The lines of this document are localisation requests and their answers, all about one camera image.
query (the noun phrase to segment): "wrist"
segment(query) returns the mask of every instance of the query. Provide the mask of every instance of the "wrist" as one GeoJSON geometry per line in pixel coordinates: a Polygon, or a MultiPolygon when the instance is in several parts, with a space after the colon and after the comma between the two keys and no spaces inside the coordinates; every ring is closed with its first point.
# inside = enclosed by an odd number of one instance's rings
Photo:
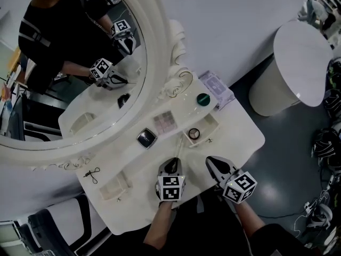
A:
{"type": "Polygon", "coordinates": [[[85,76],[87,78],[92,77],[92,74],[90,72],[90,68],[84,67],[84,68],[80,69],[80,72],[81,72],[82,76],[85,76]]]}
{"type": "Polygon", "coordinates": [[[171,209],[173,206],[173,201],[162,201],[159,205],[159,209],[171,209]]]}

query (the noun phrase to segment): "black cable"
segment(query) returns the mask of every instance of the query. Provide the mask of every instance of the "black cable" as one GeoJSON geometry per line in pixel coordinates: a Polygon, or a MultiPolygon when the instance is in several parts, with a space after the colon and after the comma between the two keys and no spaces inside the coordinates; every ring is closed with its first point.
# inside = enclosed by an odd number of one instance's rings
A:
{"type": "Polygon", "coordinates": [[[263,216],[263,215],[258,215],[259,217],[262,217],[262,218],[268,218],[268,219],[278,219],[278,218],[284,218],[284,217],[290,217],[290,216],[294,216],[294,215],[299,215],[299,214],[302,214],[304,211],[302,212],[298,212],[298,213],[292,213],[292,214],[287,214],[287,215],[283,215],[283,216],[277,216],[277,217],[269,217],[269,216],[263,216]]]}
{"type": "Polygon", "coordinates": [[[85,176],[83,176],[83,177],[88,177],[89,175],[92,177],[92,182],[94,183],[94,184],[97,184],[98,183],[98,181],[97,181],[97,179],[95,178],[95,177],[93,177],[93,173],[98,173],[98,172],[100,172],[101,171],[101,169],[100,168],[98,168],[98,167],[96,167],[95,168],[95,170],[92,172],[92,171],[88,171],[86,174],[85,174],[85,176]]]}

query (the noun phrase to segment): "white wall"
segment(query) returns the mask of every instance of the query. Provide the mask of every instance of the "white wall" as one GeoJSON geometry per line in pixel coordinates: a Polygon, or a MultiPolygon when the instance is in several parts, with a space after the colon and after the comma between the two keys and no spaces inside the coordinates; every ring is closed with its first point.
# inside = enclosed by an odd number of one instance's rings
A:
{"type": "Polygon", "coordinates": [[[0,165],[0,221],[15,219],[75,197],[82,187],[75,172],[0,165]]]}
{"type": "Polygon", "coordinates": [[[271,53],[269,39],[303,0],[163,0],[186,32],[188,66],[212,70],[231,85],[271,53]]]}
{"type": "Polygon", "coordinates": [[[7,79],[7,64],[10,58],[13,55],[13,51],[10,50],[8,47],[0,43],[0,77],[3,79],[7,79]]]}
{"type": "Polygon", "coordinates": [[[19,27],[31,0],[0,0],[8,13],[0,20],[0,41],[12,50],[18,46],[19,27]]]}

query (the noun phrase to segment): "human arm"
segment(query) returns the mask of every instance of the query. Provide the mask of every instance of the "human arm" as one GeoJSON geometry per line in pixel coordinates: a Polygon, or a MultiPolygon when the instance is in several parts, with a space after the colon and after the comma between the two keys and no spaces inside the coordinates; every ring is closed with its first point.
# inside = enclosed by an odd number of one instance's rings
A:
{"type": "Polygon", "coordinates": [[[111,22],[109,16],[105,14],[101,18],[97,19],[96,22],[105,29],[105,31],[111,35],[111,27],[113,26],[113,23],[111,22]]]}
{"type": "Polygon", "coordinates": [[[84,9],[90,18],[95,20],[110,34],[113,24],[107,15],[109,8],[105,0],[89,0],[85,3],[84,9]]]}
{"type": "Polygon", "coordinates": [[[73,76],[90,77],[90,69],[88,67],[80,66],[76,63],[65,61],[61,72],[73,76]]]}
{"type": "Polygon", "coordinates": [[[155,247],[157,250],[166,244],[169,225],[171,224],[173,202],[162,202],[157,211],[150,229],[143,241],[144,244],[155,247]]]}
{"type": "Polygon", "coordinates": [[[302,256],[313,255],[311,250],[280,225],[266,225],[245,201],[234,207],[254,256],[271,256],[275,251],[282,256],[293,255],[294,252],[302,256]]]}
{"type": "Polygon", "coordinates": [[[236,209],[237,215],[239,216],[241,224],[248,238],[250,238],[253,233],[265,226],[265,223],[245,201],[239,205],[236,204],[234,208],[236,209]]]}
{"type": "MultiPolygon", "coordinates": [[[[26,29],[25,24],[21,23],[20,34],[24,36],[31,35],[30,31],[26,29]]],[[[26,81],[26,85],[30,89],[42,94],[62,69],[63,58],[52,43],[44,45],[38,41],[31,41],[20,34],[18,43],[21,52],[36,64],[26,81]]]]}

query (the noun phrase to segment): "white vanity table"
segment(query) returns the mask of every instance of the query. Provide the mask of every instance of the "white vanity table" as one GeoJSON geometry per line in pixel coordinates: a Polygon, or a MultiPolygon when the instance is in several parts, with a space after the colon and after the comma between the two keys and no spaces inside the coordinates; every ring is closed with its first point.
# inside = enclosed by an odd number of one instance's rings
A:
{"type": "Polygon", "coordinates": [[[178,205],[216,185],[205,165],[207,156],[226,157],[232,160],[237,168],[241,168],[250,156],[264,144],[263,134],[238,100],[233,100],[221,111],[212,111],[215,104],[210,103],[206,108],[198,107],[200,112],[195,115],[181,116],[185,113],[183,111],[179,113],[178,109],[190,111],[189,107],[181,108],[183,104],[181,100],[185,97],[189,99],[190,103],[195,104],[197,94],[194,92],[196,90],[208,92],[200,81],[194,81],[193,86],[190,86],[184,93],[146,115],[144,119],[125,132],[119,140],[114,141],[97,154],[86,167],[76,171],[88,198],[112,233],[119,235],[140,229],[151,223],[159,205],[159,199],[155,193],[158,167],[176,155],[182,129],[208,113],[212,113],[218,119],[220,129],[211,137],[212,143],[207,141],[197,148],[190,149],[189,141],[183,138],[179,158],[182,161],[187,181],[183,199],[178,205]],[[169,109],[174,113],[176,120],[180,117],[179,128],[172,133],[163,135],[164,137],[160,136],[150,149],[142,148],[136,140],[138,134],[145,127],[154,132],[152,117],[169,109]],[[91,177],[84,178],[83,176],[96,167],[99,167],[101,171],[94,174],[98,181],[98,184],[95,185],[91,177]],[[128,185],[132,188],[119,200],[116,198],[103,200],[99,189],[120,171],[123,172],[128,185]]]}

